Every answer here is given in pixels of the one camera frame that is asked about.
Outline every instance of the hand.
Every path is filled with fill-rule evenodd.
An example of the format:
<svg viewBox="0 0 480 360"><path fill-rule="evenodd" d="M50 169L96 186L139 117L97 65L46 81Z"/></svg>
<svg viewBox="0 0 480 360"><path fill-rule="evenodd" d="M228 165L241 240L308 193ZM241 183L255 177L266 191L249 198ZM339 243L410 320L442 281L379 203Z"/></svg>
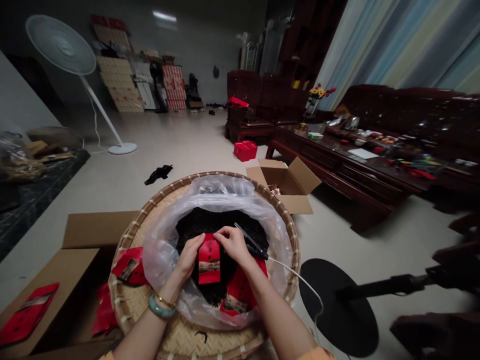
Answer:
<svg viewBox="0 0 480 360"><path fill-rule="evenodd" d="M245 244L244 234L239 228L224 226L213 234L213 238L223 246L226 253L240 266L253 259Z"/></svg>
<svg viewBox="0 0 480 360"><path fill-rule="evenodd" d="M185 282L192 275L199 248L204 243L204 240L205 233L202 233L194 238L191 238L185 243L185 247L181 251L180 258L178 259L175 269L173 270L180 276L183 282Z"/></svg>

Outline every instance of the jade bangle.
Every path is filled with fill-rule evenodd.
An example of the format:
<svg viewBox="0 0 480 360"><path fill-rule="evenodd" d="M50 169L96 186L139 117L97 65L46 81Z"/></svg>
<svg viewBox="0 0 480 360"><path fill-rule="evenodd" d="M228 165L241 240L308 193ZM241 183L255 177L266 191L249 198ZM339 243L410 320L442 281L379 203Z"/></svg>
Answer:
<svg viewBox="0 0 480 360"><path fill-rule="evenodd" d="M148 307L151 310L151 312L160 318L165 318L165 319L171 318L175 314L175 311L176 311L175 308L171 308L170 310L164 309L163 307L157 304L157 302L155 301L155 298L156 298L155 294L152 294L148 298Z"/></svg>

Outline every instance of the striped curtain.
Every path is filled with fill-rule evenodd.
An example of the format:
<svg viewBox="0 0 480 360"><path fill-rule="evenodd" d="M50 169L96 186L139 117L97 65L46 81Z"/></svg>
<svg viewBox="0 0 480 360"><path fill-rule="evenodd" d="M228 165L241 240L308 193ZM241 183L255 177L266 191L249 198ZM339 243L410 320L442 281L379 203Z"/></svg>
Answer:
<svg viewBox="0 0 480 360"><path fill-rule="evenodd" d="M337 91L380 84L480 92L479 0L349 0L317 83Z"/></svg>

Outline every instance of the sleeve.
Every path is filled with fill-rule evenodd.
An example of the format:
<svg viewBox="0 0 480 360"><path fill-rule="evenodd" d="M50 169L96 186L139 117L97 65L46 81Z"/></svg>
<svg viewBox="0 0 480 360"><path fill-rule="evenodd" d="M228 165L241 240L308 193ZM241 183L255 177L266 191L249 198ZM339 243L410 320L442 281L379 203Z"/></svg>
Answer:
<svg viewBox="0 0 480 360"><path fill-rule="evenodd" d="M98 360L114 360L114 355L112 354L111 351L109 351L108 354L102 356Z"/></svg>
<svg viewBox="0 0 480 360"><path fill-rule="evenodd" d="M318 346L297 360L335 360L335 356L323 347Z"/></svg>

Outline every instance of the white paper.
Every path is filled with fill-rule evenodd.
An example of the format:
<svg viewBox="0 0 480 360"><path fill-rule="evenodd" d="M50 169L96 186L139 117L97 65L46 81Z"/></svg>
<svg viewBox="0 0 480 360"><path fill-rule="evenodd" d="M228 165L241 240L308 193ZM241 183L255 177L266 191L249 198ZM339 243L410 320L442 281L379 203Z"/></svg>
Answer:
<svg viewBox="0 0 480 360"><path fill-rule="evenodd" d="M364 149L353 149L353 150L348 150L348 152L365 160L378 157L377 154L374 154L373 152L370 152Z"/></svg>

